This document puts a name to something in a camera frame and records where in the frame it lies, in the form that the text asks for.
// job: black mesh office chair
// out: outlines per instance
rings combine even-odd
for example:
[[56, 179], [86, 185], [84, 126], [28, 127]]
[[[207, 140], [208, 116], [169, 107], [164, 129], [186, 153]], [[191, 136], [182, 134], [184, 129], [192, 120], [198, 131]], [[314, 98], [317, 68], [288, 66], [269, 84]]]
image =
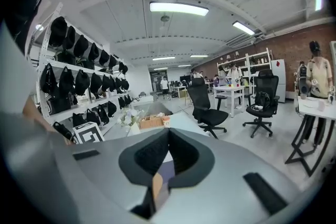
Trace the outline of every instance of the black mesh office chair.
[[210, 101], [204, 79], [192, 79], [188, 93], [194, 103], [193, 116], [197, 119], [197, 123], [206, 124], [206, 126], [200, 126], [204, 129], [204, 132], [211, 132], [216, 139], [218, 139], [218, 137], [213, 130], [224, 130], [224, 133], [226, 133], [224, 127], [216, 126], [224, 122], [229, 114], [224, 111], [210, 109]]
[[265, 70], [260, 71], [259, 75], [257, 77], [254, 77], [254, 80], [255, 80], [255, 85], [256, 85], [256, 96], [258, 92], [265, 92], [269, 94], [270, 106], [265, 111], [256, 111], [253, 109], [254, 105], [249, 106], [246, 109], [246, 112], [258, 118], [255, 119], [253, 122], [243, 123], [243, 126], [246, 126], [246, 124], [252, 124], [252, 125], [257, 126], [254, 129], [251, 135], [251, 138], [254, 137], [256, 131], [258, 130], [260, 126], [269, 132], [269, 136], [272, 136], [273, 132], [271, 131], [270, 128], [266, 127], [267, 124], [271, 126], [272, 123], [264, 122], [262, 120], [263, 118], [271, 118], [273, 115], [277, 114], [279, 97], [276, 96], [275, 94], [278, 88], [279, 77], [274, 76], [272, 73], [272, 70], [265, 69]]

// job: white metal shelving unit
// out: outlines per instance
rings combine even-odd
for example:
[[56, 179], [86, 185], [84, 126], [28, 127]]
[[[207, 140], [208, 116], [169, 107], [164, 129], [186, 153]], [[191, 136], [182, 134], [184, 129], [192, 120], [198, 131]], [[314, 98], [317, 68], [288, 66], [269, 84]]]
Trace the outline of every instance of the white metal shelving unit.
[[[258, 60], [260, 58], [267, 59], [267, 62], [258, 63], [256, 65], [251, 65], [250, 60], [251, 60], [252, 57], [255, 58], [256, 60]], [[244, 65], [239, 66], [239, 62], [241, 62], [241, 61], [244, 61]], [[225, 67], [228, 67], [228, 65], [230, 63], [233, 63], [233, 62], [236, 63], [236, 66], [241, 69], [241, 71], [243, 73], [243, 78], [248, 79], [248, 82], [249, 82], [249, 86], [248, 86], [249, 92], [252, 93], [253, 95], [254, 95], [255, 84], [254, 83], [250, 83], [251, 77], [254, 77], [253, 74], [251, 73], [251, 68], [258, 68], [257, 71], [259, 71], [259, 69], [262, 70], [262, 67], [272, 69], [272, 66], [271, 66], [271, 52], [268, 50], [268, 48], [266, 48], [266, 51], [263, 51], [263, 52], [260, 52], [260, 53], [257, 53], [257, 54], [253, 54], [253, 55], [245, 54], [245, 57], [241, 57], [241, 58], [238, 58], [238, 59], [235, 59], [235, 60], [231, 60], [231, 61], [227, 61], [227, 62], [217, 63], [217, 71], [218, 71], [218, 73], [219, 73], [218, 67], [222, 66], [222, 65], [224, 66], [224, 71], [228, 72], [229, 69], [225, 68]]]
[[[117, 107], [117, 111], [114, 114], [114, 117], [110, 118], [110, 122], [104, 126], [99, 126], [101, 129], [102, 134], [106, 134], [117, 122], [118, 119], [118, 115], [120, 113], [120, 108], [119, 108], [119, 103], [118, 103], [118, 98], [121, 96], [125, 96], [129, 93], [129, 91], [126, 91], [126, 93], [123, 94], [116, 94], [115, 92], [110, 92], [109, 90], [106, 91], [106, 98], [102, 98], [102, 99], [96, 99], [96, 100], [87, 100], [85, 102], [80, 102], [78, 101], [77, 105], [74, 105], [71, 107], [71, 109], [69, 110], [65, 110], [62, 111], [60, 113], [57, 114], [53, 114], [50, 115], [49, 114], [49, 110], [48, 110], [48, 105], [47, 105], [47, 100], [46, 100], [46, 94], [41, 90], [40, 88], [40, 77], [41, 74], [45, 68], [45, 66], [47, 64], [51, 64], [51, 66], [53, 67], [53, 71], [56, 77], [56, 80], [59, 80], [60, 75], [63, 71], [63, 68], [66, 66], [69, 70], [72, 71], [72, 74], [74, 76], [74, 78], [76, 77], [77, 73], [79, 70], [83, 70], [83, 72], [87, 73], [89, 75], [89, 77], [92, 77], [92, 74], [95, 73], [101, 77], [103, 76], [107, 76], [107, 77], [119, 77], [119, 78], [125, 78], [124, 75], [122, 74], [118, 74], [118, 75], [112, 75], [109, 73], [104, 73], [104, 72], [100, 72], [100, 71], [96, 71], [96, 70], [92, 70], [92, 69], [87, 69], [87, 68], [83, 68], [83, 67], [78, 67], [78, 66], [74, 66], [74, 65], [69, 65], [67, 63], [63, 63], [63, 62], [59, 62], [59, 61], [55, 61], [50, 59], [50, 57], [47, 55], [47, 49], [48, 49], [48, 45], [49, 45], [49, 38], [50, 38], [50, 26], [51, 23], [57, 18], [59, 17], [59, 13], [60, 10], [62, 8], [62, 3], [59, 3], [56, 10], [54, 11], [54, 13], [51, 15], [50, 21], [48, 22], [48, 24], [46, 25], [46, 31], [45, 31], [45, 36], [43, 38], [43, 43], [41, 46], [41, 50], [40, 50], [40, 54], [39, 54], [39, 66], [37, 68], [37, 73], [38, 73], [38, 81], [36, 83], [36, 92], [37, 92], [37, 96], [41, 105], [41, 111], [42, 111], [42, 115], [45, 118], [45, 120], [50, 123], [53, 124], [54, 122], [61, 122], [64, 121], [70, 117], [72, 117], [72, 114], [78, 114], [78, 113], [85, 113], [87, 109], [92, 109], [95, 108], [101, 104], [105, 104], [108, 101], [113, 102], [116, 107]], [[90, 41], [90, 42], [94, 42], [91, 38], [87, 37], [84, 33], [80, 33], [81, 35], [84, 35], [84, 37]]]

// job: desk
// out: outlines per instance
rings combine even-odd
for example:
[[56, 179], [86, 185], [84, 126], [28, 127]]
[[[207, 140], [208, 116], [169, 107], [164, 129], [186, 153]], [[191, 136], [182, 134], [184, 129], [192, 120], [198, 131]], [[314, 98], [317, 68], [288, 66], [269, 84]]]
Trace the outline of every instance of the desk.
[[180, 90], [182, 90], [182, 89], [186, 89], [186, 86], [179, 86], [179, 87], [170, 86], [170, 91], [177, 90], [178, 98], [181, 98], [180, 97]]
[[[318, 110], [319, 101], [322, 101], [326, 104], [323, 111]], [[331, 134], [332, 134], [332, 131], [333, 131], [333, 128], [334, 128], [334, 125], [335, 125], [335, 120], [336, 120], [336, 102], [333, 102], [333, 104], [331, 105], [331, 104], [328, 104], [327, 101], [324, 100], [324, 99], [308, 97], [307, 99], [303, 100], [303, 99], [301, 99], [301, 97], [299, 97], [299, 111], [300, 111], [300, 113], [304, 114], [305, 116], [302, 120], [302, 123], [300, 125], [298, 133], [296, 134], [294, 140], [291, 143], [294, 150], [293, 150], [292, 154], [289, 156], [289, 158], [285, 161], [285, 164], [301, 162], [304, 169], [306, 170], [307, 174], [309, 176], [311, 176], [315, 172], [316, 168], [319, 166], [320, 161], [322, 160], [322, 157], [323, 157], [323, 155], [324, 155], [324, 153], [327, 149], [328, 143], [330, 141], [330, 137], [331, 137]], [[308, 131], [307, 128], [304, 128], [303, 133], [302, 133], [302, 137], [300, 138], [299, 143], [296, 144], [296, 141], [299, 138], [303, 127], [306, 124], [310, 124], [311, 121], [314, 120], [314, 118], [308, 117], [308, 116], [315, 116], [315, 117], [325, 118], [325, 119], [331, 120], [326, 141], [325, 141], [325, 143], [323, 145], [323, 148], [321, 150], [321, 153], [318, 156], [318, 158], [317, 158], [315, 164], [313, 165], [312, 169], [308, 166], [304, 157], [314, 153], [315, 150], [316, 150], [316, 146], [313, 148], [313, 150], [308, 151], [308, 152], [302, 152], [301, 149], [300, 149], [302, 141], [306, 137], [306, 134], [307, 134], [307, 131]], [[293, 158], [296, 153], [298, 153], [300, 157]]]
[[213, 87], [214, 89], [214, 94], [215, 94], [215, 106], [217, 107], [217, 102], [218, 100], [216, 97], [218, 95], [220, 96], [226, 96], [226, 97], [231, 97], [231, 118], [234, 117], [235, 112], [235, 98], [241, 97], [241, 107], [242, 107], [242, 112], [245, 111], [245, 104], [244, 104], [244, 86], [239, 86], [239, 87], [229, 87], [229, 86], [219, 86], [219, 87]]

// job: brick wall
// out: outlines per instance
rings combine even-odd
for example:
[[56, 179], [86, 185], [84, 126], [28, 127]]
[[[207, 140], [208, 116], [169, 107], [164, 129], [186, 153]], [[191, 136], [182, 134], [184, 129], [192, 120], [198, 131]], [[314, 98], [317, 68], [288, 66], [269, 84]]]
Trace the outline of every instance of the brick wall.
[[[318, 41], [321, 46], [323, 57], [330, 61], [331, 67], [332, 58], [330, 51], [330, 41], [336, 40], [336, 25], [323, 24], [301, 29], [286, 35], [270, 38], [257, 43], [255, 46], [249, 46], [237, 50], [239, 57], [245, 54], [256, 54], [263, 52], [268, 48], [272, 51], [274, 60], [284, 59], [286, 67], [286, 91], [294, 91], [294, 76], [293, 73], [297, 71], [300, 61], [308, 62], [311, 58], [309, 50], [309, 42], [312, 40]], [[234, 51], [229, 53], [231, 59], [234, 59]], [[223, 61], [226, 60], [226, 55], [223, 55]], [[195, 69], [200, 72], [203, 71], [205, 76], [213, 78], [217, 71], [217, 63], [223, 62], [220, 57], [206, 62]]]

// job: gray floor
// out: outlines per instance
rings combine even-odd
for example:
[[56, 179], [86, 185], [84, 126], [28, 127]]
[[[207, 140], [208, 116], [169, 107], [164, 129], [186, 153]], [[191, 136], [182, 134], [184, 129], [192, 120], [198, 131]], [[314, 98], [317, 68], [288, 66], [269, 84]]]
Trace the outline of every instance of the gray floor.
[[[211, 108], [214, 109], [214, 97], [209, 95], [209, 99], [211, 102]], [[194, 119], [192, 116], [194, 107], [188, 102], [185, 105], [184, 98], [173, 98], [172, 100], [163, 101], [163, 98], [159, 97], [159, 101], [161, 101], [173, 113], [186, 113], [189, 115], [190, 118]], [[228, 100], [227, 108], [225, 108], [224, 103], [222, 102], [221, 110], [230, 113], [230, 100]], [[290, 178], [295, 184], [297, 184], [297, 186], [301, 190], [305, 190], [314, 182], [323, 180], [324, 174], [322, 174], [321, 170], [327, 163], [329, 163], [329, 160], [336, 151], [335, 129], [333, 131], [333, 135], [331, 137], [326, 153], [324, 154], [324, 157], [318, 169], [311, 177], [308, 177], [301, 163], [285, 165], [285, 160], [293, 151], [291, 142], [296, 135], [303, 118], [302, 115], [300, 116], [295, 112], [293, 102], [287, 101], [284, 104], [280, 103], [278, 106], [278, 113], [274, 115], [273, 118], [268, 119], [268, 121], [272, 122], [272, 138], [267, 137], [267, 131], [263, 128], [259, 128], [256, 136], [254, 138], [250, 138], [250, 135], [253, 132], [255, 126], [247, 125], [246, 127], [243, 127], [242, 123], [247, 121], [253, 121], [255, 117], [248, 114], [247, 112], [242, 113], [239, 110], [235, 110], [235, 112], [236, 114], [233, 118], [229, 116], [224, 123], [219, 125], [226, 127], [227, 133], [224, 133], [221, 130], [215, 130], [215, 133], [220, 140], [237, 144], [255, 153], [256, 155], [273, 165], [276, 169], [283, 172], [288, 178]], [[318, 147], [315, 153], [306, 157], [306, 161], [308, 164], [310, 164], [311, 167], [317, 159], [320, 151], [322, 150], [323, 143], [329, 129], [329, 125], [330, 121], [327, 121], [327, 125], [325, 128], [326, 133], [324, 134], [322, 144]], [[312, 149], [313, 139], [314, 132], [312, 132], [310, 140], [306, 144], [302, 145], [301, 149], [304, 152]]]

